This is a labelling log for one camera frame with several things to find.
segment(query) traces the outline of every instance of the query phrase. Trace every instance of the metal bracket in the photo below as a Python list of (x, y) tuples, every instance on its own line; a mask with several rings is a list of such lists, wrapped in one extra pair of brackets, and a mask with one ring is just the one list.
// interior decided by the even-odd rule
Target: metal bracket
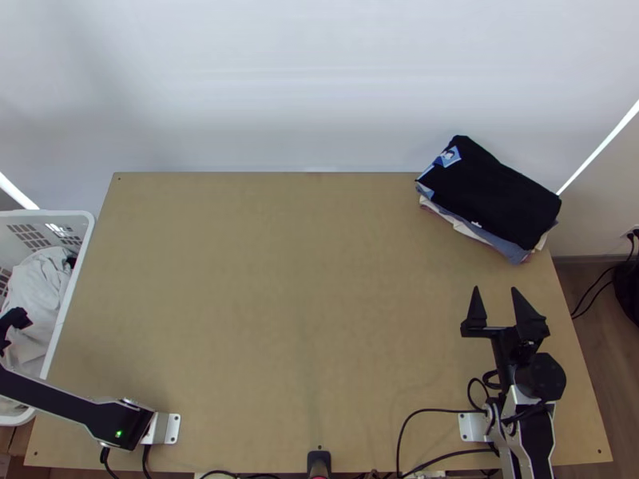
[(155, 413), (140, 444), (175, 444), (180, 433), (180, 423), (179, 414)]
[(466, 442), (492, 442), (486, 436), (486, 415), (484, 413), (463, 413), (458, 414), (459, 435), (462, 441)]

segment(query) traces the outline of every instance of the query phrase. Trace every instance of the laundry basket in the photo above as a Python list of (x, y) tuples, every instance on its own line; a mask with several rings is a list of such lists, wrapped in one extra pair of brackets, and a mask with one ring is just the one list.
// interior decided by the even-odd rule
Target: laundry basket
[[(13, 267), (28, 255), (45, 247), (62, 246), (77, 254), (69, 286), (60, 304), (54, 334), (47, 349), (40, 378), (46, 379), (60, 338), (69, 302), (82, 268), (95, 219), (88, 212), (50, 212), (46, 210), (16, 210), (0, 212), (0, 303), (7, 292), (7, 282)], [(19, 426), (30, 421), (36, 411), (27, 408), (15, 414), (0, 414), (0, 426)]]

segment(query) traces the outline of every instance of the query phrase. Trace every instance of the wooden table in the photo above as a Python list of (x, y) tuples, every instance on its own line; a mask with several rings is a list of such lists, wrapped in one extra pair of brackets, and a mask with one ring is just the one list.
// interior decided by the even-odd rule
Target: wooden table
[[(162, 174), (113, 178), (50, 371), (92, 397), (182, 414), (163, 471), (287, 473), (310, 449), (336, 471), (394, 470), (402, 420), (467, 408), (493, 369), (461, 338), (479, 285), (489, 324), (514, 323), (510, 287), (548, 317), (564, 367), (554, 464), (610, 461), (577, 336), (547, 251), (521, 266), (421, 211), (410, 174)], [(467, 447), (451, 414), (422, 414), (402, 469)], [(99, 468), (80, 427), (38, 417), (32, 465)], [(141, 451), (111, 454), (140, 468)], [(489, 454), (440, 469), (490, 468)]]

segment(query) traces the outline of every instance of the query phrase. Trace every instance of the black cable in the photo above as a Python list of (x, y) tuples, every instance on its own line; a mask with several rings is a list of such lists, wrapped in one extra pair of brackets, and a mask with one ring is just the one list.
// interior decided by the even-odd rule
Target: black cable
[[(628, 263), (628, 262), (630, 261), (630, 258), (632, 258), (632, 257), (633, 257), (633, 253), (634, 253), (634, 234), (633, 234), (633, 233), (628, 233), (628, 235), (626, 235), (626, 238), (628, 238), (628, 239), (630, 240), (630, 243), (632, 244), (632, 246), (630, 247), (630, 254), (629, 254), (629, 255), (628, 255), (628, 257), (624, 260), (624, 262), (623, 262), (623, 263), (621, 263), (621, 264)], [(594, 283), (592, 283), (592, 284), (590, 285), (590, 287), (589, 287), (587, 290), (585, 290), (585, 293), (584, 293), (583, 295), (581, 295), (581, 298), (579, 299), (579, 302), (577, 303), (577, 306), (576, 306), (576, 307), (574, 307), (573, 312), (572, 312), (572, 313), (570, 313), (570, 316), (572, 316), (572, 317), (573, 317), (573, 319), (574, 319), (574, 315), (575, 315), (575, 313), (577, 313), (577, 311), (579, 310), (579, 307), (580, 307), (580, 306), (581, 306), (581, 304), (584, 302), (585, 297), (588, 295), (588, 293), (590, 293), (590, 292), (593, 290), (593, 288), (594, 288), (595, 286), (597, 286), (597, 284), (601, 281), (601, 279), (605, 276), (605, 274), (606, 274), (608, 271), (612, 271), (612, 270), (613, 270), (615, 267), (617, 267), (617, 266), (618, 266), (618, 265), (617, 265), (617, 264), (615, 264), (614, 266), (611, 266), (611, 267), (609, 267), (608, 269), (604, 270), (604, 272), (602, 272), (602, 273), (599, 275), (599, 277), (598, 277), (598, 278), (594, 281)]]
[(111, 449), (108, 447), (103, 447), (102, 451), (100, 452), (100, 463), (104, 465), (106, 472), (109, 473), (109, 475), (113, 478), (113, 479), (120, 479), (118, 476), (116, 476), (115, 472), (111, 470), (111, 468), (109, 467), (109, 453), (111, 452)]
[(151, 445), (145, 444), (145, 451), (142, 453), (142, 472), (145, 474), (146, 479), (153, 479), (149, 470), (146, 469), (146, 465), (149, 463), (149, 452), (151, 451)]
[(413, 411), (408, 414), (408, 417), (404, 419), (404, 423), (402, 424), (402, 429), (399, 430), (399, 436), (397, 437), (397, 450), (395, 451), (395, 472), (397, 473), (397, 478), (402, 479), (405, 475), (400, 475), (399, 473), (399, 451), (402, 447), (402, 436), (404, 435), (404, 430), (406, 429), (406, 425), (408, 422), (417, 414), (421, 413), (452, 413), (452, 414), (464, 414), (464, 413), (475, 413), (476, 410), (447, 410), (447, 409), (439, 409), (439, 408), (427, 408)]
[(411, 474), (416, 473), (417, 471), (425, 469), (429, 465), (433, 465), (435, 462), (443, 461), (444, 459), (448, 459), (449, 457), (462, 456), (464, 454), (492, 453), (492, 452), (493, 452), (492, 449), (465, 449), (463, 451), (455, 451), (453, 453), (443, 454), (439, 457), (436, 457), (435, 459), (431, 459), (428, 462), (424, 462), (423, 464), (420, 464), (417, 467), (414, 467), (413, 469), (411, 469), (405, 474), (398, 475), (397, 478), (403, 479), (404, 477), (410, 476)]
[(490, 378), (493, 378), (494, 376), (497, 376), (498, 374), (499, 374), (499, 371), (497, 370), (490, 370), (487, 373), (484, 373), (484, 375), (482, 376), (482, 382), (484, 383), (484, 386), (492, 390), (502, 390), (502, 385), (500, 383), (490, 382)]
[(233, 479), (239, 479), (240, 476), (234, 473), (230, 473), (229, 471), (225, 471), (223, 469), (214, 469), (212, 471), (208, 471), (204, 476), (201, 476), (200, 479), (204, 479), (205, 477), (212, 476), (213, 474), (224, 474), (225, 476), (232, 477)]
[(613, 280), (610, 280), (608, 283), (604, 284), (601, 288), (599, 288), (599, 291), (597, 291), (597, 293), (595, 293), (595, 296), (593, 296), (593, 298), (590, 300), (590, 303), (588, 303), (588, 306), (585, 307), (585, 310), (583, 310), (578, 315), (573, 316), (573, 319), (577, 319), (579, 316), (584, 315), (590, 309), (590, 307), (593, 306), (594, 300), (597, 299), (597, 297), (601, 294), (601, 292), (604, 291), (612, 283), (613, 283)]
[(521, 421), (523, 418), (528, 418), (528, 416), (532, 416), (533, 414), (538, 413), (540, 410), (544, 410), (546, 408), (546, 401), (540, 401), (536, 404), (532, 405), (529, 408), (524, 409), (521, 413), (514, 414), (509, 418), (502, 419), (502, 424), (504, 426), (508, 426), (516, 421)]
[(499, 469), (488, 469), (487, 471), (485, 471), (484, 469), (480, 469), (479, 472), (482, 473), (486, 477), (490, 477), (490, 476), (494, 476), (496, 473), (498, 473)]
[(466, 396), (468, 396), (468, 402), (475, 408), (475, 410), (481, 412), (481, 413), (486, 413), (485, 410), (483, 410), (481, 407), (477, 406), (477, 404), (475, 403), (475, 401), (473, 401), (472, 396), (470, 395), (470, 388), (473, 386), (473, 384), (475, 383), (479, 383), (479, 385), (484, 389), (484, 393), (486, 393), (486, 400), (488, 401), (488, 399), (490, 398), (490, 394), (488, 394), (488, 389), (486, 388), (486, 385), (482, 382), (481, 379), (479, 378), (472, 378), (469, 382), (468, 382), (468, 386), (466, 387)]

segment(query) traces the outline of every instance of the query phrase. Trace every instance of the black bag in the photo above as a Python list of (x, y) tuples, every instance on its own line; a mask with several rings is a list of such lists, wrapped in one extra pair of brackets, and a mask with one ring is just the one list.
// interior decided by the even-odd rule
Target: black bag
[(634, 261), (613, 269), (614, 295), (630, 321), (639, 326), (639, 267)]

